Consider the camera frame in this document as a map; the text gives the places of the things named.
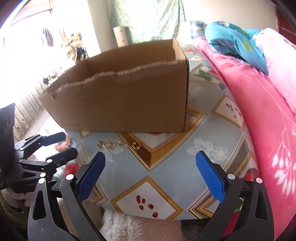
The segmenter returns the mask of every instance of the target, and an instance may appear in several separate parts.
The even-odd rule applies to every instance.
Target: roll of paper
[[[126,31],[124,26],[113,28],[118,47],[127,46],[128,40],[126,38]]]

